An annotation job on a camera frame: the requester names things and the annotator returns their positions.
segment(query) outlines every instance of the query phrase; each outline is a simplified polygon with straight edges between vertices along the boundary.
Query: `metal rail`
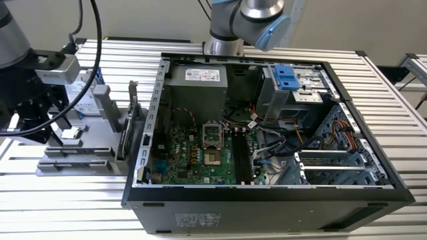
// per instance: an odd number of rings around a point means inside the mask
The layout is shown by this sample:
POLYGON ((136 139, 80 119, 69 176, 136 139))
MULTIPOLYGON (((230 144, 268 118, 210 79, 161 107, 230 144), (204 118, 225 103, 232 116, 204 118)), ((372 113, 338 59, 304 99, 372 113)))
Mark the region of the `metal rail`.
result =
MULTIPOLYGON (((77 53, 82 67, 94 61, 96 41, 77 53)), ((110 99, 128 106, 128 83, 137 81, 137 98, 148 107, 160 53, 200 54, 188 43, 102 41, 100 66, 110 99)), ((427 238, 427 131, 425 122, 366 57, 353 51, 246 47, 246 57, 328 61, 352 97, 382 150, 411 189, 416 202, 350 233, 197 235, 197 239, 425 239, 427 238)), ((130 210, 121 209, 125 176, 34 176, 45 146, 6 139, 0 146, 0 233, 10 238, 93 237, 141 239, 145 232, 130 210)))

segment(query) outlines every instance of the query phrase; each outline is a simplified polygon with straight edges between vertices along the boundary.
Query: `connector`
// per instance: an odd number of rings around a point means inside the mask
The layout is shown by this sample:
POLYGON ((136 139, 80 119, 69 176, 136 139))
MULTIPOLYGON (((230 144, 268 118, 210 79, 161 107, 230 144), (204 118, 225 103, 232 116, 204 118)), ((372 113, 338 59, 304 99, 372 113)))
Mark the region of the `connector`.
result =
POLYGON ((69 42, 66 44, 66 46, 64 46, 64 48, 60 50, 60 53, 74 55, 77 52, 77 49, 78 49, 77 45, 74 43, 69 42))
POLYGON ((338 132, 352 132, 353 128, 350 126, 342 126, 337 131, 338 132))

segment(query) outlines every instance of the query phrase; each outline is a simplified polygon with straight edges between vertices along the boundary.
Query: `red wire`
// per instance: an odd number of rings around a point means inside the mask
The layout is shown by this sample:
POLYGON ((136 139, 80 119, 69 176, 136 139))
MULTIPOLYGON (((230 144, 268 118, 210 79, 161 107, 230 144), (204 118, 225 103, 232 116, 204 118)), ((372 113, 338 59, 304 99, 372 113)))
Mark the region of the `red wire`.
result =
POLYGON ((173 108, 173 109, 172 109, 172 112, 174 112, 176 110, 185 111, 185 112, 189 114, 189 116, 190 116, 190 118, 192 118, 192 128, 193 128, 193 131, 196 131, 196 119, 194 119, 193 113, 192 113, 190 111, 188 111, 186 108, 182 108, 182 107, 176 107, 176 108, 173 108))

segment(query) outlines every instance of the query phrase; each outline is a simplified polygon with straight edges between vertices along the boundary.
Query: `orange wire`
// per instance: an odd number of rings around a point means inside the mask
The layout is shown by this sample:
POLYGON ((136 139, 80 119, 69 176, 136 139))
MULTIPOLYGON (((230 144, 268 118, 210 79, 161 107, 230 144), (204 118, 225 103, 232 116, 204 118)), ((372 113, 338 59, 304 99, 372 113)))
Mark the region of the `orange wire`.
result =
MULTIPOLYGON (((337 120, 344 126, 349 127, 349 124, 342 121, 342 120, 337 120)), ((357 149, 357 144, 356 144, 356 141, 354 141, 354 138, 350 136, 349 132, 345 132, 345 136, 346 136, 346 139, 348 139, 348 142, 350 144, 350 147, 353 149, 357 149)))
MULTIPOLYGON (((349 126, 346 122, 344 121, 340 121, 340 120, 334 120, 332 122, 332 134, 330 136, 328 137, 328 140, 326 140, 326 143, 324 144, 324 147, 328 146, 334 138, 334 133, 336 133, 336 128, 334 128, 334 123, 338 124, 338 126, 342 128, 344 126, 349 126)), ((356 142, 353 141, 352 137, 348 135, 346 132, 342 133, 345 138, 346 138, 346 141, 348 141, 348 144, 350 146, 352 149, 356 149, 357 148, 357 145, 356 145, 356 142)))

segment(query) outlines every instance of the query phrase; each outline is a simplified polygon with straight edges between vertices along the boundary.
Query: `black cable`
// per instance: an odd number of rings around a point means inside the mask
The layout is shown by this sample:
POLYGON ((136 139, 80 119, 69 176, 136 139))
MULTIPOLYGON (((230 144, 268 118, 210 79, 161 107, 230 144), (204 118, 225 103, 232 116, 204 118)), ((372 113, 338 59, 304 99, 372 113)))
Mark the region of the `black cable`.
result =
POLYGON ((420 106, 423 105, 424 100, 420 100, 419 103, 416 104, 415 110, 417 110, 420 108, 420 106))
POLYGON ((208 8, 209 8, 209 9, 212 9, 212 6, 210 6, 210 4, 209 4, 209 1, 208 1, 208 0, 205 0, 205 3, 206 3, 206 5, 208 5, 208 8))
POLYGON ((204 12, 204 14, 205 14, 206 19, 210 21, 210 17, 209 17, 209 15, 208 15, 208 12, 206 12, 206 10, 205 10, 205 7, 202 6, 200 0, 197 0, 197 2, 198 2, 198 4, 200 4, 200 7, 201 7, 201 9, 202 9, 202 12, 204 12))
POLYGON ((82 27, 82 0, 78 0, 78 25, 73 32, 68 34, 69 43, 74 44, 73 36, 80 33, 82 27))
POLYGON ((416 76, 409 81, 407 81, 407 83, 398 88, 397 91, 400 91, 415 79, 416 79, 416 76))
POLYGON ((305 148, 314 140, 320 141, 320 146, 322 146, 324 144, 324 139, 320 136, 313 136, 312 138, 308 139, 308 141, 305 141, 301 145, 298 145, 297 147, 294 147, 292 150, 286 151, 286 152, 276 152, 272 153, 269 156, 261 158, 260 160, 265 160, 269 159, 270 157, 288 157, 292 156, 293 153, 296 153, 296 151, 301 150, 302 148, 305 148))
POLYGON ((89 0, 93 8, 93 15, 94 15, 94 22, 96 22, 96 57, 94 57, 94 64, 92 68, 92 73, 88 77, 86 83, 78 93, 78 95, 74 97, 73 101, 69 103, 69 105, 64 108, 62 111, 58 112, 57 115, 54 115, 48 121, 41 123, 38 126, 24 130, 24 131, 14 131, 14 132, 0 132, 0 137, 14 137, 14 136, 24 136, 28 134, 33 134, 41 129, 44 129, 46 126, 49 126, 56 120, 58 120, 74 107, 74 105, 78 103, 81 98, 84 97, 88 89, 90 88, 97 69, 100 66, 100 60, 101 60, 101 49, 102 49, 102 29, 101 29, 101 18, 100 18, 100 12, 96 5, 94 0, 89 0))

